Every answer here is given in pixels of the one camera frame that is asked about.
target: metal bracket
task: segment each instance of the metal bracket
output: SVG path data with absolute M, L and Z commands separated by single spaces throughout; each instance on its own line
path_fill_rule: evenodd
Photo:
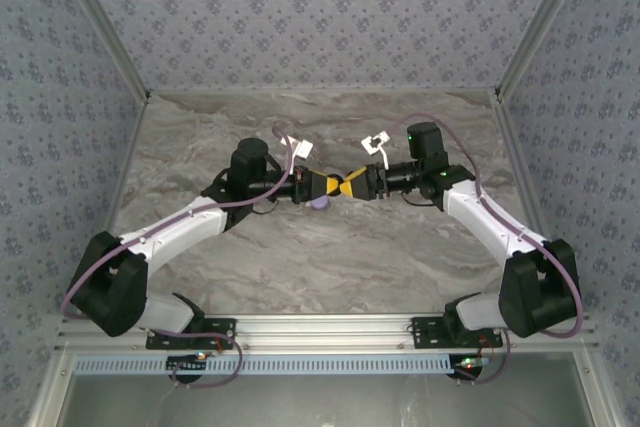
M 469 342 L 459 344 L 453 341 L 449 331 L 444 325 L 442 317 L 413 317 L 411 319 L 411 335 L 413 346 L 416 349 L 451 349 L 486 348 L 487 344 L 481 339 L 486 338 L 494 348 L 502 347 L 502 336 L 494 333 L 493 329 L 480 329 L 473 331 L 469 336 Z
M 199 332 L 215 332 L 235 338 L 236 336 L 236 319 L 215 319 L 204 318 Z M 170 337 L 167 335 L 149 332 L 147 335 L 147 350 L 231 350 L 233 345 L 226 340 L 218 340 L 214 338 L 196 338 L 184 339 L 181 337 Z

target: patterned wallpaper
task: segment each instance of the patterned wallpaper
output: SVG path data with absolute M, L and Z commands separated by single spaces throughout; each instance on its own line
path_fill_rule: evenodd
M 576 248 L 640 425 L 640 0 L 567 0 L 509 100 L 549 226 Z
M 540 0 L 101 0 L 151 90 L 496 85 Z
M 0 425 L 37 394 L 138 107 L 76 0 L 0 0 Z

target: gray marble floor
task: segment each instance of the gray marble floor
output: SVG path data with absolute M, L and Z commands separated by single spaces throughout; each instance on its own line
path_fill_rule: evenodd
M 116 232 L 148 225 L 186 205 L 256 136 L 284 159 L 273 124 L 315 144 L 306 165 L 341 175 L 372 159 L 360 145 L 412 112 L 438 114 L 478 159 L 487 190 L 522 219 L 494 114 L 483 93 L 181 94 L 154 96 L 134 151 Z M 410 160 L 394 136 L 390 162 Z M 464 163 L 445 138 L 452 162 Z M 459 296 L 497 289 L 501 268 L 477 240 L 437 209 L 398 196 L 331 199 L 326 211 L 281 202 L 179 255 L 151 280 L 207 312 L 410 312 L 442 310 Z

